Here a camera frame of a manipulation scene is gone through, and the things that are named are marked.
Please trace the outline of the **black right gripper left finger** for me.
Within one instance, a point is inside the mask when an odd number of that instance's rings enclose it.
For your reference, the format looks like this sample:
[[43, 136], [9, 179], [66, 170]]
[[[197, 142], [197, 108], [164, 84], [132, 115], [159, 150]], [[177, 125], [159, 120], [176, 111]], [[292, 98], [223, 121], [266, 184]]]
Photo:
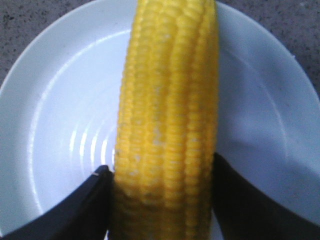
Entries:
[[110, 227], [113, 173], [99, 166], [75, 191], [5, 240], [103, 240]]

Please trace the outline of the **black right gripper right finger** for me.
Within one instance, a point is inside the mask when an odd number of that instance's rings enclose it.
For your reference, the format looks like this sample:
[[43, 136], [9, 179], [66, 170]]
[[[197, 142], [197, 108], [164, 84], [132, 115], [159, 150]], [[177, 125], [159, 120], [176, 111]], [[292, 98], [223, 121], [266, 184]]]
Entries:
[[213, 155], [212, 205], [225, 240], [318, 240], [320, 227], [278, 204]]

